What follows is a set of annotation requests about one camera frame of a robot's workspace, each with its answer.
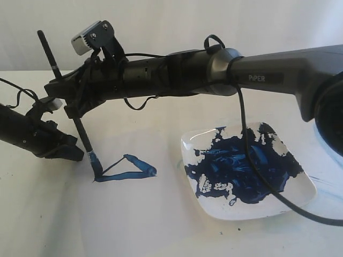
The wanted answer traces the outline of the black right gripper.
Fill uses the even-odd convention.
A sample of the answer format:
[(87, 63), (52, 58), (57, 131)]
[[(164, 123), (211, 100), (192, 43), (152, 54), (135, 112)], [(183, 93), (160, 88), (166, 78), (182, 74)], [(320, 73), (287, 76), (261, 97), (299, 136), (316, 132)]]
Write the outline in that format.
[(80, 118), (108, 100), (143, 96), (170, 96), (166, 57), (142, 55), (143, 59), (120, 60), (117, 66), (106, 61), (80, 68), (48, 82), (48, 96), (64, 100), (67, 116)]

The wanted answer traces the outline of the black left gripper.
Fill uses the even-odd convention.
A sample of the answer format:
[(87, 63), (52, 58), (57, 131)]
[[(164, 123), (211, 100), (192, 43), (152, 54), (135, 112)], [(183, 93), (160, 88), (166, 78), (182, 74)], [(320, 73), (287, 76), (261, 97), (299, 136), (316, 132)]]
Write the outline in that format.
[(76, 146), (77, 138), (60, 131), (56, 122), (41, 120), (44, 113), (52, 113), (41, 100), (34, 103), (25, 115), (31, 122), (33, 154), (39, 158), (82, 161), (84, 152)]

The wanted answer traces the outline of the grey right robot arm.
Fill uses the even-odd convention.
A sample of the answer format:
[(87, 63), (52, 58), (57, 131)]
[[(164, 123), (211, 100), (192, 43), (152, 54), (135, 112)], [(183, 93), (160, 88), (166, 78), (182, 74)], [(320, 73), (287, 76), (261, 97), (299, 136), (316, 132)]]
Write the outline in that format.
[(325, 46), (258, 56), (213, 46), (163, 57), (88, 62), (45, 86), (67, 100), (67, 114), (80, 118), (107, 100), (143, 96), (231, 96), (237, 88), (294, 95), (305, 122), (342, 154), (342, 46)]

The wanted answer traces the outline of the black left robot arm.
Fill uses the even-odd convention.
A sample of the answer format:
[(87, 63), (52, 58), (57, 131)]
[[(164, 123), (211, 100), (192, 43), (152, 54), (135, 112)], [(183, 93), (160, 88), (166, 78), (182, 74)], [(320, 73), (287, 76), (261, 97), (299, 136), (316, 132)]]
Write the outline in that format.
[(81, 161), (84, 152), (76, 146), (77, 138), (60, 131), (54, 121), (41, 120), (45, 108), (58, 110), (62, 101), (52, 97), (44, 97), (41, 101), (33, 104), (25, 115), (1, 105), (1, 140), (39, 158)]

